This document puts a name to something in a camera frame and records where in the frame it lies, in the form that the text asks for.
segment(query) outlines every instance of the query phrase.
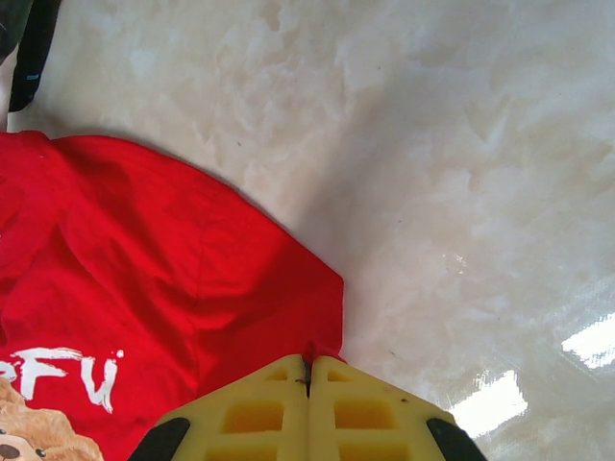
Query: teddy bear print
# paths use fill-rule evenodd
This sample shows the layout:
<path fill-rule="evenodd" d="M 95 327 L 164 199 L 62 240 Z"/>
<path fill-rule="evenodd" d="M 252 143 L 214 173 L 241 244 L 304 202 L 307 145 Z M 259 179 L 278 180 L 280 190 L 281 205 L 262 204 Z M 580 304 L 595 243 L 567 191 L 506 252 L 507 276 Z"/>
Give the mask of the teddy bear print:
<path fill-rule="evenodd" d="M 103 455 L 61 411 L 28 408 L 0 377 L 0 461 L 103 461 Z"/>

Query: rectangular hole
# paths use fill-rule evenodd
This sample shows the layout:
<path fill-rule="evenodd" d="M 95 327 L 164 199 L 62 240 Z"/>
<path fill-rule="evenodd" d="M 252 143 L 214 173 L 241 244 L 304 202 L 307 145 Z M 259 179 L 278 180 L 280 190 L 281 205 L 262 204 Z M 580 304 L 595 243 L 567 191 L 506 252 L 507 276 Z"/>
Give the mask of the rectangular hole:
<path fill-rule="evenodd" d="M 342 375 L 341 373 L 337 372 L 336 370 L 330 370 L 329 373 L 327 374 L 327 380 L 328 381 L 341 381 L 341 382 L 348 382 L 350 381 L 350 379 L 344 375 Z"/>
<path fill-rule="evenodd" d="M 339 461 L 409 461 L 406 445 L 340 444 Z"/>
<path fill-rule="evenodd" d="M 282 430 L 284 406 L 280 401 L 242 401 L 233 405 L 222 425 L 225 434 Z"/>
<path fill-rule="evenodd" d="M 395 429 L 398 426 L 390 405 L 381 400 L 338 400 L 333 412 L 338 429 Z"/>
<path fill-rule="evenodd" d="M 286 381 L 288 380 L 288 373 L 284 368 L 280 368 L 276 370 L 271 375 L 269 375 L 266 379 L 267 381 Z"/>
<path fill-rule="evenodd" d="M 277 461 L 276 447 L 210 449 L 205 461 Z"/>

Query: black rubber edge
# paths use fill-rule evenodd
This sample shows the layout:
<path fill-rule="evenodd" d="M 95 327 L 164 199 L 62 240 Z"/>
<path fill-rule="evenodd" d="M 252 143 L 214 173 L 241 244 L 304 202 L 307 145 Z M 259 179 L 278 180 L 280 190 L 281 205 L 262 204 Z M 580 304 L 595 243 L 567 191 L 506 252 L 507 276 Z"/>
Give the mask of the black rubber edge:
<path fill-rule="evenodd" d="M 128 461 L 171 461 L 190 429 L 186 418 L 174 418 L 150 429 Z"/>
<path fill-rule="evenodd" d="M 427 427 L 446 461 L 487 461 L 465 430 L 439 418 L 428 420 Z"/>

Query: red fabric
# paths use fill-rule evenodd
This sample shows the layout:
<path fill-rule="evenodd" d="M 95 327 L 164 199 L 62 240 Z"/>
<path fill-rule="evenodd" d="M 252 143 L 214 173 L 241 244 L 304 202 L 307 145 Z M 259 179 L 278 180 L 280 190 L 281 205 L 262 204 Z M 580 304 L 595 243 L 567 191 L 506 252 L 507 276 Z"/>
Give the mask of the red fabric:
<path fill-rule="evenodd" d="M 0 376 L 107 460 L 273 360 L 339 353 L 341 278 L 228 186 L 133 143 L 0 133 L 0 235 Z"/>

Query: white tile floor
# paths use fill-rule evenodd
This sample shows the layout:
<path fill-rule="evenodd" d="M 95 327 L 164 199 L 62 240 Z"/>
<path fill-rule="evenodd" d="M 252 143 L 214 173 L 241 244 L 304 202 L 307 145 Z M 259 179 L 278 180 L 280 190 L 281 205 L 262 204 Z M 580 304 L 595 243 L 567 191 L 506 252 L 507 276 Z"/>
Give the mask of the white tile floor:
<path fill-rule="evenodd" d="M 347 280 L 345 355 L 488 458 L 615 459 L 615 3 L 65 0 L 13 130 L 237 184 Z"/>

